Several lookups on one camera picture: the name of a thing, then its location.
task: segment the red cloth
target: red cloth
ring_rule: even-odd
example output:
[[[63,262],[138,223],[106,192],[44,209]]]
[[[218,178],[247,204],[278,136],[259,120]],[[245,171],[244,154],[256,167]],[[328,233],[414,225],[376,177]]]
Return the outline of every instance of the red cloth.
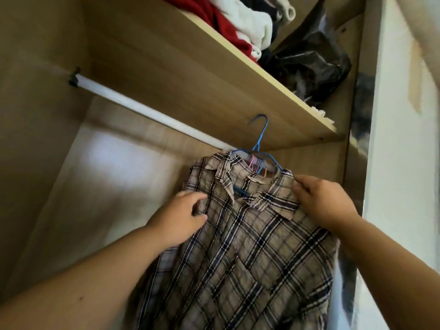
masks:
[[[192,12],[203,21],[216,29],[224,38],[232,43],[246,56],[255,61],[251,56],[252,46],[245,40],[237,37],[237,29],[225,16],[208,0],[164,0],[179,9]]]

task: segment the black plastic bag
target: black plastic bag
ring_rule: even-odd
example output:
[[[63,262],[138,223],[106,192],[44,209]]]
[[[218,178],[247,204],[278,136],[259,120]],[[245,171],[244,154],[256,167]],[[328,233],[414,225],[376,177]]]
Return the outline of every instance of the black plastic bag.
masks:
[[[347,77],[352,64],[336,41],[325,0],[319,0],[300,27],[262,65],[310,106],[319,106]]]

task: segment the closet rod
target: closet rod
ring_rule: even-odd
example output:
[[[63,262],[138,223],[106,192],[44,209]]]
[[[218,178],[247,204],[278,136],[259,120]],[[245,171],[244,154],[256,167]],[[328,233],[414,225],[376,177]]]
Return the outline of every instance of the closet rod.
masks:
[[[112,101],[118,105],[123,106],[131,111],[134,111],[142,116],[145,116],[153,121],[161,123],[165,126],[172,128],[173,130],[179,131],[185,135],[190,136],[198,141],[206,143],[212,147],[218,148],[220,150],[234,150],[235,147],[224,143],[223,141],[216,139],[206,133],[200,132],[193,127],[190,127],[176,119],[173,119],[162,112],[156,111],[146,105],[143,105],[134,99],[128,98],[123,94],[120,94],[110,88],[103,86],[87,77],[80,74],[75,75],[77,79],[76,86],[91,91],[92,93],[101,96],[109,101]]]

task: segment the shirt collar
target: shirt collar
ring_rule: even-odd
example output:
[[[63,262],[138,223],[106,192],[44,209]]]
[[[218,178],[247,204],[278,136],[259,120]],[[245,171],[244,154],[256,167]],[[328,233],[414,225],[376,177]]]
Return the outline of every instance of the shirt collar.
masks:
[[[263,183],[265,180],[256,172],[253,172],[238,154],[233,154],[231,151],[213,155],[205,165],[205,169],[216,171],[215,179],[225,188],[233,204],[235,201],[233,177],[234,180],[236,178],[249,178],[255,183]],[[243,197],[243,200],[250,207],[259,211],[264,211],[270,206],[278,214],[291,220],[299,205],[291,190],[294,182],[295,179],[291,171],[279,171],[278,169],[267,191],[251,194],[248,197]]]

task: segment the shirt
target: shirt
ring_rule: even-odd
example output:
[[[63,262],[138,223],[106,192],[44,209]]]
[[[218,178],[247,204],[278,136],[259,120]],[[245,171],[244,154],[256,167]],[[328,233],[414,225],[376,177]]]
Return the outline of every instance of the shirt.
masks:
[[[230,151],[197,161],[186,189],[208,195],[194,211],[208,220],[150,267],[136,329],[324,329],[336,241],[299,209],[293,183]]]

